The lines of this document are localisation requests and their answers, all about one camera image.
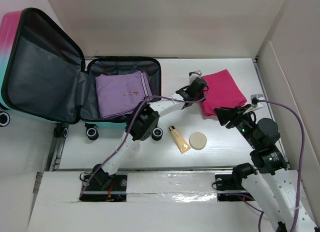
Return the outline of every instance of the magenta cloth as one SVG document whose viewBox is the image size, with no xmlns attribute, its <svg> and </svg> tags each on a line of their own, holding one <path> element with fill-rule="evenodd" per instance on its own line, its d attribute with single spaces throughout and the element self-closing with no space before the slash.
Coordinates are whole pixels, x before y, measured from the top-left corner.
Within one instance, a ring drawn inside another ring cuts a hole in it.
<svg viewBox="0 0 320 232">
<path fill-rule="evenodd" d="M 206 116 L 215 115 L 214 108 L 243 106 L 247 100 L 227 69 L 203 76 L 209 87 L 206 100 L 200 103 Z"/>
</svg>

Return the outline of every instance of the tube of cream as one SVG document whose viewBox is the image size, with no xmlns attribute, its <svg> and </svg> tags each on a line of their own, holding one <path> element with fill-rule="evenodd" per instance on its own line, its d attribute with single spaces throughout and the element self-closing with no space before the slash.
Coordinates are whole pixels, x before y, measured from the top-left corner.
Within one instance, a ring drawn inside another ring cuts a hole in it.
<svg viewBox="0 0 320 232">
<path fill-rule="evenodd" d="M 189 144 L 185 141 L 185 139 L 179 134 L 174 126 L 169 127 L 170 134 L 177 144 L 181 153 L 185 153 L 190 149 Z"/>
</svg>

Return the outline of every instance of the folded purple shirt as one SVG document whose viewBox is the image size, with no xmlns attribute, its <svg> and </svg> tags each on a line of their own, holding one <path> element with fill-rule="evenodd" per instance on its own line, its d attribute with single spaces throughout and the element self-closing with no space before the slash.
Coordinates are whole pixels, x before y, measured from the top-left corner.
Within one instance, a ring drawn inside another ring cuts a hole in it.
<svg viewBox="0 0 320 232">
<path fill-rule="evenodd" d="M 130 114 L 145 97 L 151 96 L 147 76 L 143 72 L 95 78 L 101 118 L 112 119 Z"/>
</svg>

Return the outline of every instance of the pink and teal suitcase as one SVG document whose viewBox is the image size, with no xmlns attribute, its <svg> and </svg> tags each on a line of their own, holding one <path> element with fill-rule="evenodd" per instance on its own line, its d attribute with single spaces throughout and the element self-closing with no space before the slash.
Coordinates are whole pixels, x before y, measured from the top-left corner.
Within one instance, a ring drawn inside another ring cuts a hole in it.
<svg viewBox="0 0 320 232">
<path fill-rule="evenodd" d="M 100 118 L 95 77 L 136 71 L 147 75 L 153 95 L 161 95 L 161 67 L 153 58 L 100 57 L 86 68 L 80 47 L 41 10 L 27 8 L 2 19 L 0 107 L 56 123 L 56 137 L 66 136 L 66 125 L 80 120 L 92 140 L 98 134 L 95 126 L 125 127 L 127 116 Z M 0 112 L 0 126 L 10 121 L 5 115 Z"/>
</svg>

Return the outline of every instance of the white cardboard wall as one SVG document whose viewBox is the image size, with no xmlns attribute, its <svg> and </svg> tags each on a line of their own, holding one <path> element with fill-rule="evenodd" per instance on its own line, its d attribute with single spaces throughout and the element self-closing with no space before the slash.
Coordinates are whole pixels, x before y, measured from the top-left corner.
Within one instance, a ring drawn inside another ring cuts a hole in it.
<svg viewBox="0 0 320 232">
<path fill-rule="evenodd" d="M 302 179 L 316 222 L 320 223 L 320 0 L 286 0 L 281 17 L 258 60 L 270 100 L 299 111 L 308 134 Z M 282 142 L 293 168 L 297 168 L 301 133 L 296 119 L 272 107 Z"/>
<path fill-rule="evenodd" d="M 48 0 L 0 0 L 0 20 L 7 12 L 35 7 L 59 25 Z M 0 128 L 0 224 L 1 231 L 27 230 L 35 177 L 49 152 L 53 125 L 15 114 Z"/>
<path fill-rule="evenodd" d="M 49 0 L 85 55 L 254 58 L 284 0 Z"/>
</svg>

